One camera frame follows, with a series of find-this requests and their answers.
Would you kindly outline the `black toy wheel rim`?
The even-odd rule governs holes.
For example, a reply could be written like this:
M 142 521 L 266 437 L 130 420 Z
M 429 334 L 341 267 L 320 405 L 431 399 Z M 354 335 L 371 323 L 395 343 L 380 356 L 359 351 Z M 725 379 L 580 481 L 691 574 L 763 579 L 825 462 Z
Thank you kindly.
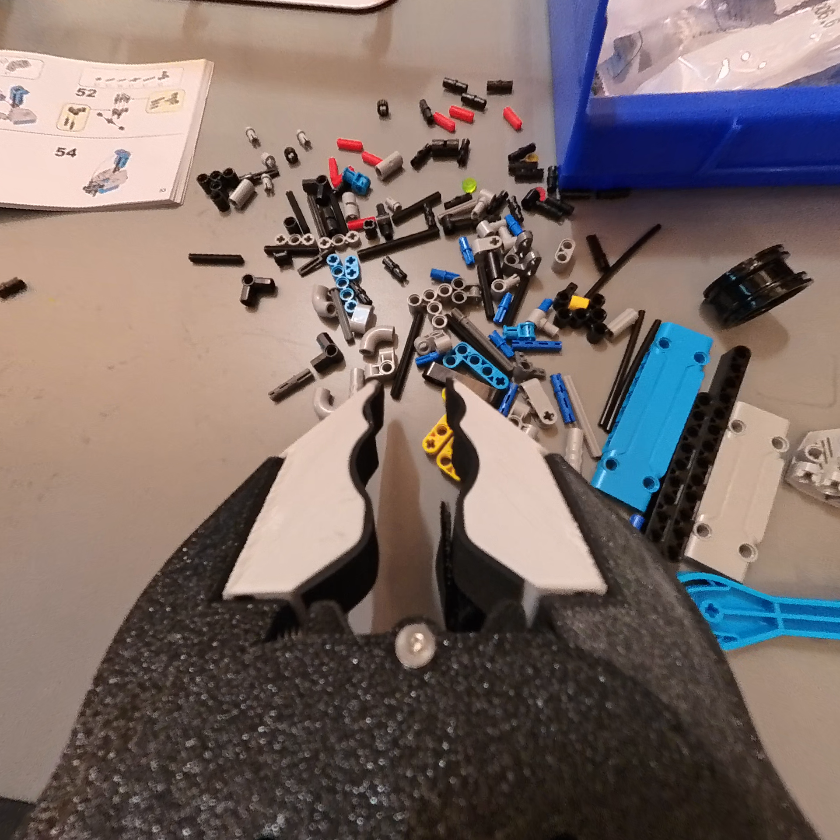
M 703 305 L 724 329 L 738 327 L 777 308 L 813 283 L 788 264 L 782 244 L 765 248 L 724 272 L 703 291 Z

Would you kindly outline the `clear plastic bag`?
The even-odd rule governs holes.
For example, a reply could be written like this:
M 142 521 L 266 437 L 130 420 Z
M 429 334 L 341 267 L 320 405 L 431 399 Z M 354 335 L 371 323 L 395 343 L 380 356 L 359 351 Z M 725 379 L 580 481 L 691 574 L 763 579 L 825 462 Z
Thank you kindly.
M 594 92 L 838 84 L 838 1 L 615 1 Z

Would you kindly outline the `white stand base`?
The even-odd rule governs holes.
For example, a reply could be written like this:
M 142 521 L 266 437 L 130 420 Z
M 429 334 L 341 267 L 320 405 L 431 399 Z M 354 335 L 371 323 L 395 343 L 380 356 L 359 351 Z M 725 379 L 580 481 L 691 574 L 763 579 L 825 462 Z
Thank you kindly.
M 369 13 L 392 4 L 393 1 L 248 1 L 250 4 L 299 7 L 317 11 L 341 13 Z

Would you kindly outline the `grey desk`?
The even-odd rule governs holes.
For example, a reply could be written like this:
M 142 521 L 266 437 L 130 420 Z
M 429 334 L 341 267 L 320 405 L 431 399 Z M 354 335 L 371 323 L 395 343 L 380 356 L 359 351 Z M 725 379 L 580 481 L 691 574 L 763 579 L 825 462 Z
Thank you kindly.
M 337 137 L 410 158 L 429 137 L 425 98 L 446 110 L 443 77 L 484 92 L 514 80 L 517 136 L 490 100 L 471 131 L 468 174 L 498 189 L 507 155 L 535 141 L 553 158 L 543 2 L 397 2 L 370 14 L 189 2 L 2 2 L 2 47 L 128 64 L 211 60 L 213 83 L 177 208 L 2 212 L 2 797 L 34 801 L 68 739 L 100 660 L 151 577 L 267 457 L 315 424 L 310 386 L 268 393 L 314 355 L 324 329 L 309 280 L 260 268 L 291 214 L 284 193 L 318 174 Z M 304 130 L 313 150 L 283 167 L 273 197 L 223 216 L 195 175 L 248 172 Z M 838 425 L 838 189 L 635 192 L 583 201 L 576 237 L 610 259 L 663 230 L 606 288 L 625 308 L 712 334 L 715 358 L 745 344 L 741 398 L 791 423 L 791 445 Z M 812 287 L 740 329 L 709 329 L 701 292 L 724 270 L 783 244 Z M 277 299 L 238 302 L 243 270 L 187 253 L 239 253 L 274 275 Z M 455 486 L 420 444 L 439 393 L 412 371 L 388 400 L 369 485 L 381 570 L 351 621 L 389 629 L 436 612 L 432 560 L 441 500 Z M 730 656 L 784 782 L 824 838 L 838 838 L 838 644 L 777 639 Z

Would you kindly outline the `dark grey brick axle pin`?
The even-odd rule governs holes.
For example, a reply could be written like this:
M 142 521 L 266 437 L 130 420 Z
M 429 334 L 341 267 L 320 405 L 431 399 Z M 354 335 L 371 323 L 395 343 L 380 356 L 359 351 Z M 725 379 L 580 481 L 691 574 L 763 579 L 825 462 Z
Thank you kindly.
M 280 383 L 275 389 L 269 392 L 269 399 L 273 403 L 280 403 L 294 393 L 299 392 L 302 388 L 313 383 L 315 380 L 314 373 L 311 368 L 307 367 L 302 371 L 295 373 L 289 379 Z

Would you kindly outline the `light blue brick connector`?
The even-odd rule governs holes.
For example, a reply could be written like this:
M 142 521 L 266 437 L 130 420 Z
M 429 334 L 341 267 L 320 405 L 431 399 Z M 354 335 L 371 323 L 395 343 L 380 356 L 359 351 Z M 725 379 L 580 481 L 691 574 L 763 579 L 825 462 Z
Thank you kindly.
M 356 283 L 361 278 L 361 263 L 356 255 L 342 257 L 336 252 L 329 253 L 326 259 L 327 266 L 336 288 L 339 289 L 339 297 L 344 304 L 348 301 L 357 301 Z

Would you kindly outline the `pile of small brick pieces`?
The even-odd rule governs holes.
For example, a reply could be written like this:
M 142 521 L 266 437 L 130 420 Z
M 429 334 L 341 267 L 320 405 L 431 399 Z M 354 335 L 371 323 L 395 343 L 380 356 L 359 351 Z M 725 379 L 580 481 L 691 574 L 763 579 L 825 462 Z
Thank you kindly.
M 473 111 L 469 110 L 469 108 L 461 108 L 455 105 L 451 106 L 448 117 L 440 112 L 432 113 L 432 110 L 428 107 L 425 99 L 422 99 L 419 102 L 419 108 L 423 115 L 423 119 L 428 124 L 436 124 L 438 127 L 445 129 L 450 133 L 455 131 L 456 122 L 453 118 L 462 122 L 466 121 L 468 123 L 472 123 L 475 117 L 475 114 Z M 404 160 L 399 153 L 391 154 L 387 157 L 387 159 L 382 159 L 380 156 L 364 150 L 364 144 L 360 140 L 338 138 L 336 143 L 337 148 L 340 151 L 350 151 L 361 154 L 362 160 L 367 165 L 375 165 L 377 176 L 381 179 L 386 180 L 387 178 L 390 178 L 403 167 Z M 534 143 L 531 143 L 510 154 L 510 173 L 513 174 L 517 183 L 532 183 L 536 185 L 543 178 L 543 170 L 539 168 L 539 162 L 529 158 L 534 150 L 535 145 Z M 411 166 L 416 169 L 422 167 L 425 162 L 431 158 L 443 159 L 445 157 L 452 159 L 457 158 L 458 165 L 465 165 L 467 158 L 469 157 L 469 139 L 464 138 L 461 139 L 461 141 L 429 141 L 421 150 L 418 151 L 415 157 L 412 158 Z M 251 175 L 244 175 L 241 183 L 239 183 L 236 189 L 229 195 L 222 190 L 222 186 L 213 186 L 213 183 L 215 183 L 213 179 L 218 180 L 219 178 L 222 179 L 225 184 L 231 186 L 235 181 L 234 176 L 234 170 L 227 169 L 225 173 L 221 175 L 218 173 L 215 175 L 200 174 L 197 180 L 203 188 L 206 187 L 207 194 L 212 196 L 214 201 L 217 198 L 224 199 L 219 206 L 220 208 L 225 209 L 229 208 L 226 204 L 228 199 L 231 207 L 235 203 L 234 193 L 239 189 L 239 187 L 247 187 L 249 189 L 250 187 L 255 186 L 255 182 L 253 181 Z M 303 239 L 307 238 L 309 233 L 305 233 L 302 237 L 298 238 L 296 238 L 296 234 L 290 235 L 286 239 L 283 239 L 282 243 L 278 240 L 276 245 L 268 246 L 266 254 L 268 256 L 279 258 L 278 264 L 280 267 L 291 266 L 295 255 L 300 256 L 312 254 L 313 256 L 310 261 L 300 269 L 299 273 L 303 277 L 327 265 L 327 255 L 333 251 L 338 253 L 339 240 L 341 239 L 341 236 L 343 236 L 343 242 L 346 245 L 350 245 L 353 237 L 355 237 L 355 239 L 359 238 L 356 235 L 362 229 L 366 232 L 366 234 L 374 235 L 377 225 L 380 225 L 382 236 L 385 236 L 388 231 L 391 231 L 391 228 L 388 227 L 388 225 L 392 227 L 393 225 L 402 224 L 408 218 L 414 217 L 418 213 L 422 212 L 427 217 L 427 229 L 418 232 L 417 234 L 410 234 L 402 238 L 394 238 L 393 236 L 391 238 L 385 237 L 385 241 L 372 246 L 372 250 L 368 248 L 368 250 L 371 250 L 368 256 L 383 257 L 383 267 L 393 278 L 399 280 L 400 282 L 403 282 L 406 279 L 404 272 L 401 273 L 402 269 L 389 256 L 391 253 L 432 241 L 432 239 L 436 238 L 441 230 L 443 230 L 446 235 L 454 235 L 454 233 L 457 232 L 456 229 L 460 230 L 464 225 L 470 226 L 474 224 L 477 224 L 478 228 L 480 228 L 478 234 L 488 237 L 487 243 L 489 243 L 492 238 L 490 235 L 495 235 L 495 233 L 507 232 L 510 234 L 510 240 L 501 237 L 503 241 L 501 241 L 501 245 L 499 247 L 501 250 L 508 250 L 505 252 L 504 260 L 502 260 L 500 266 L 505 270 L 512 271 L 516 277 L 519 277 L 519 274 L 517 274 L 519 268 L 517 268 L 517 266 L 519 266 L 518 259 L 520 258 L 517 257 L 518 252 L 515 253 L 515 250 L 516 248 L 519 248 L 519 245 L 514 247 L 515 243 L 513 240 L 516 239 L 519 241 L 517 237 L 522 232 L 520 228 L 524 223 L 521 210 L 524 209 L 530 213 L 539 212 L 541 215 L 560 222 L 567 221 L 568 216 L 570 216 L 571 212 L 574 210 L 574 208 L 565 202 L 565 200 L 561 200 L 560 197 L 553 194 L 558 182 L 558 168 L 556 166 L 549 167 L 546 177 L 547 189 L 543 190 L 542 187 L 535 186 L 525 195 L 525 197 L 523 197 L 521 208 L 520 205 L 517 204 L 517 201 L 515 201 L 516 197 L 509 195 L 505 191 L 501 191 L 498 195 L 491 192 L 490 199 L 483 204 L 481 201 L 478 201 L 478 203 L 471 203 L 474 198 L 477 200 L 480 197 L 476 190 L 473 192 L 467 192 L 465 186 L 464 193 L 457 196 L 458 200 L 454 199 L 449 203 L 445 203 L 445 208 L 447 208 L 448 212 L 454 208 L 454 210 L 458 211 L 458 213 L 455 216 L 452 216 L 451 214 L 447 215 L 446 213 L 440 216 L 440 229 L 438 229 L 437 221 L 433 212 L 434 206 L 439 203 L 440 195 L 435 193 L 418 201 L 415 205 L 396 207 L 394 204 L 393 207 L 396 207 L 396 209 L 392 211 L 390 216 L 385 213 L 385 215 L 382 215 L 381 217 L 373 218 L 361 217 L 357 214 L 351 218 L 350 211 L 348 211 L 344 221 L 346 222 L 345 227 L 348 228 L 349 233 L 345 232 L 341 235 L 336 234 L 332 239 L 330 237 L 326 237 L 325 235 L 325 237 L 322 237 L 316 242 L 310 242 L 309 239 L 307 239 L 306 242 L 303 242 Z M 351 198 L 354 198 L 354 196 L 366 194 L 366 191 L 370 187 L 370 178 L 366 175 L 362 175 L 361 172 L 356 171 L 352 166 L 345 167 L 342 171 L 340 171 L 336 160 L 334 158 L 329 158 L 328 186 L 329 185 L 332 185 L 332 193 L 329 194 L 327 198 L 338 198 L 341 193 L 344 198 L 350 200 Z M 501 211 L 502 204 L 505 203 L 507 203 L 508 208 L 511 210 L 511 214 L 501 219 L 498 228 L 494 227 L 497 225 L 497 222 L 492 222 L 489 227 L 489 234 L 482 234 L 480 232 L 485 230 L 486 225 L 484 225 L 484 222 L 480 222 L 480 220 L 477 222 L 476 217 L 470 216 L 467 213 L 467 211 L 472 213 L 473 210 L 477 210 L 479 216 L 484 213 L 490 215 L 497 214 Z M 596 265 L 601 272 L 604 272 L 610 264 L 606 261 L 606 257 L 604 256 L 602 249 L 599 249 L 599 240 L 593 235 L 588 237 L 587 242 L 593 248 L 592 254 Z M 461 248 L 462 255 L 465 258 L 465 262 L 470 266 L 474 264 L 478 265 L 475 263 L 474 257 L 484 256 L 489 260 L 490 257 L 495 258 L 501 254 L 501 250 L 498 250 L 497 252 L 494 249 L 496 247 L 495 245 L 493 245 L 493 248 L 479 252 L 479 244 L 479 240 L 476 239 L 476 247 L 473 250 L 470 250 L 467 238 L 462 236 L 459 240 L 459 247 Z M 504 291 L 505 294 L 498 303 L 496 310 L 493 310 L 488 316 L 493 318 L 493 322 L 498 325 L 504 323 L 508 316 L 512 318 L 512 309 L 514 308 L 513 304 L 519 300 L 517 294 L 519 294 L 520 291 L 524 293 L 524 287 L 520 288 L 519 291 L 517 291 L 517 294 L 514 295 L 509 293 L 509 290 L 505 287 L 504 283 L 501 285 L 504 287 L 502 288 L 502 291 Z M 504 355 L 504 353 L 502 354 L 502 361 L 508 359 L 512 360 L 515 355 L 515 353 L 513 353 L 514 350 L 519 351 L 530 349 L 534 352 L 549 352 L 552 349 L 553 344 L 551 344 L 551 342 L 533 339 L 533 329 L 531 328 L 534 328 L 534 325 L 536 325 L 539 329 L 542 329 L 543 327 L 548 329 L 548 327 L 552 326 L 552 323 L 550 322 L 551 313 L 554 312 L 559 316 L 560 308 L 567 305 L 570 308 L 570 317 L 573 317 L 571 320 L 576 319 L 578 316 L 585 318 L 591 317 L 591 322 L 586 322 L 589 323 L 591 327 L 589 333 L 590 339 L 600 340 L 606 335 L 616 337 L 632 327 L 631 332 L 629 333 L 630 338 L 626 346 L 623 360 L 616 373 L 616 379 L 610 392 L 609 400 L 605 405 L 605 414 L 603 415 L 602 420 L 599 421 L 602 425 L 601 427 L 605 431 L 609 430 L 612 432 L 616 423 L 617 415 L 619 414 L 624 400 L 627 397 L 629 387 L 632 384 L 639 365 L 644 359 L 645 354 L 654 339 L 661 321 L 654 322 L 648 335 L 640 344 L 637 356 L 633 358 L 631 362 L 631 353 L 635 349 L 639 331 L 644 322 L 644 313 L 642 311 L 636 312 L 633 310 L 626 310 L 618 320 L 615 320 L 610 324 L 604 323 L 604 321 L 596 321 L 596 299 L 599 301 L 600 298 L 598 295 L 594 295 L 592 298 L 584 296 L 576 297 L 575 294 L 573 294 L 573 286 L 574 284 L 570 287 L 571 290 L 561 292 L 560 297 L 558 298 L 560 303 L 557 301 L 552 303 L 552 300 L 549 299 L 547 308 L 541 308 L 537 311 L 536 317 L 542 313 L 542 315 L 546 316 L 548 320 L 544 319 L 540 321 L 539 318 L 536 320 L 532 319 L 531 321 L 528 321 L 528 323 L 525 323 L 521 329 L 517 325 L 508 325 L 504 327 L 503 330 L 506 338 L 494 332 L 490 336 L 489 346 L 491 350 L 495 348 L 500 352 L 504 351 L 505 353 L 510 351 L 508 355 Z M 322 307 L 322 317 L 338 318 L 341 316 L 344 318 L 344 315 L 347 313 L 362 314 L 362 304 L 360 302 L 348 301 L 345 305 L 340 299 L 340 291 L 337 291 L 336 294 L 339 295 L 336 298 L 339 300 L 339 303 L 333 303 L 329 306 L 324 304 Z M 568 408 L 568 405 L 574 402 L 571 400 L 571 379 L 569 379 L 568 386 L 563 385 L 561 379 L 562 377 L 560 374 L 553 375 L 551 382 L 555 395 L 559 400 L 559 405 L 562 410 L 561 413 L 565 412 L 563 413 L 563 421 L 566 424 L 578 423 L 580 428 L 578 428 L 577 431 L 583 433 L 583 426 L 585 425 L 583 408 L 574 408 L 574 410 L 572 408 Z M 443 470 L 446 475 L 453 480 L 459 480 L 453 465 L 452 439 L 453 432 L 447 425 L 446 416 L 444 416 L 440 423 L 437 424 L 429 435 L 425 437 L 423 447 L 424 451 L 427 451 L 429 455 L 436 456 L 437 466 Z

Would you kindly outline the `blue storage bin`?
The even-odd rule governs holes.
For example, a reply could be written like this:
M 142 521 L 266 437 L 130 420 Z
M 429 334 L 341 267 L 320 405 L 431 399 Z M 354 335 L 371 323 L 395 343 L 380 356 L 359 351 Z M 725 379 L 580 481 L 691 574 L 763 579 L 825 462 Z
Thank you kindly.
M 838 85 L 594 97 L 606 9 L 548 2 L 562 188 L 838 184 Z

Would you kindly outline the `grey wedge brick panel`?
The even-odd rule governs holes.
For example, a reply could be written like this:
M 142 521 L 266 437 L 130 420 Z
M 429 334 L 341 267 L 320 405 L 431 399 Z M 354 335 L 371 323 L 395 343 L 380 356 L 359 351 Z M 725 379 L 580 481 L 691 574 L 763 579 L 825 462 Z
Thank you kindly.
M 786 483 L 808 497 L 839 508 L 839 428 L 806 434 L 791 456 Z

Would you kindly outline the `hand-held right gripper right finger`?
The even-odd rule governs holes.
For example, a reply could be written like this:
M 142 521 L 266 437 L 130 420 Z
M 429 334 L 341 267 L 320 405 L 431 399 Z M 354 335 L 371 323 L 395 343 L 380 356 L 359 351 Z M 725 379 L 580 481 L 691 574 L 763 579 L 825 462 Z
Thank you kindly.
M 447 630 L 527 631 L 605 606 L 602 551 L 569 494 L 579 476 L 454 380 L 445 405 L 459 478 L 437 552 Z

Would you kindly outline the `long black brick beam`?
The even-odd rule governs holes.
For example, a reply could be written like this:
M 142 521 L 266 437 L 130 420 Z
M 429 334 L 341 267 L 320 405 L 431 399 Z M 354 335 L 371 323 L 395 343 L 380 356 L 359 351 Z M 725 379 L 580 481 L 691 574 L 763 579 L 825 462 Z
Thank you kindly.
M 750 359 L 751 351 L 744 345 L 722 355 L 709 389 L 696 396 L 660 488 L 646 510 L 643 535 L 672 563 L 683 557 Z

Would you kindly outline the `long blue brick frame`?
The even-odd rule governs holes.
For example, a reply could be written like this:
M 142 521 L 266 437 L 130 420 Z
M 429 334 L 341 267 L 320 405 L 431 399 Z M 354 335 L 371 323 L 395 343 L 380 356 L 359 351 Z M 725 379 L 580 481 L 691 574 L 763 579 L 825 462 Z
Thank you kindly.
M 722 650 L 776 637 L 839 638 L 839 602 L 769 595 L 727 577 L 678 572 L 677 579 Z

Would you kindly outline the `light grey rectangular brick panel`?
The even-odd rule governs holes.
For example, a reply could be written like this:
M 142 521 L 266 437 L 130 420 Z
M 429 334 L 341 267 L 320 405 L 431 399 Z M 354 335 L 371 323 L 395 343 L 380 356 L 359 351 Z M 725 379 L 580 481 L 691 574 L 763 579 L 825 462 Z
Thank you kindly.
M 743 582 L 758 558 L 789 449 L 789 421 L 737 401 L 684 555 Z

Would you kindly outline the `blue rectangular brick panel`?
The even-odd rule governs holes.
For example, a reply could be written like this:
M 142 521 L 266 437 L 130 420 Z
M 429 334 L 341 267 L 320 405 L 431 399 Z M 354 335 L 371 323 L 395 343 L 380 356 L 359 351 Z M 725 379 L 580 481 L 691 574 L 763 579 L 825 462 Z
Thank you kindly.
M 591 485 L 645 512 L 704 379 L 712 338 L 672 322 L 657 330 L 605 441 Z

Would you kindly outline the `open instruction booklet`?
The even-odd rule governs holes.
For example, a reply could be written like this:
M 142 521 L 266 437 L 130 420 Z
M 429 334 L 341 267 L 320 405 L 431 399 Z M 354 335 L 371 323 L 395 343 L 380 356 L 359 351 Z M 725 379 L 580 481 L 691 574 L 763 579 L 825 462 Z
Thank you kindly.
M 2 50 L 2 208 L 181 205 L 213 70 Z

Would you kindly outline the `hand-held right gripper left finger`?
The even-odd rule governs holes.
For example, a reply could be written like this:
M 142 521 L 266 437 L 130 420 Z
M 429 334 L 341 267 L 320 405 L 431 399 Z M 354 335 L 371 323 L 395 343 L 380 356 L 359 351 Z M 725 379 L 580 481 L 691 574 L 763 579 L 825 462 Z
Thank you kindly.
M 226 601 L 315 602 L 351 612 L 370 593 L 379 548 L 366 485 L 379 460 L 382 385 L 370 382 L 280 455 L 280 465 L 222 591 Z

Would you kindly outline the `thin black flexible rod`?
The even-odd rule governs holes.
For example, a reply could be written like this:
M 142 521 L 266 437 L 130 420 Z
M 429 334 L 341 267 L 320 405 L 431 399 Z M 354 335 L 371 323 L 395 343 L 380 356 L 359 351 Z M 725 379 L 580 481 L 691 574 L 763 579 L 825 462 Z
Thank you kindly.
M 618 259 L 611 264 L 599 277 L 599 279 L 595 282 L 595 284 L 587 290 L 584 294 L 585 298 L 592 298 L 594 295 L 599 294 L 604 286 L 612 279 L 614 276 L 621 271 L 627 263 L 635 257 L 636 253 L 638 253 L 641 248 L 645 247 L 646 244 L 655 237 L 659 231 L 662 229 L 662 224 L 656 224 L 652 226 L 649 230 L 644 232 L 639 239 L 637 239 L 634 243 L 632 243 L 619 257 Z

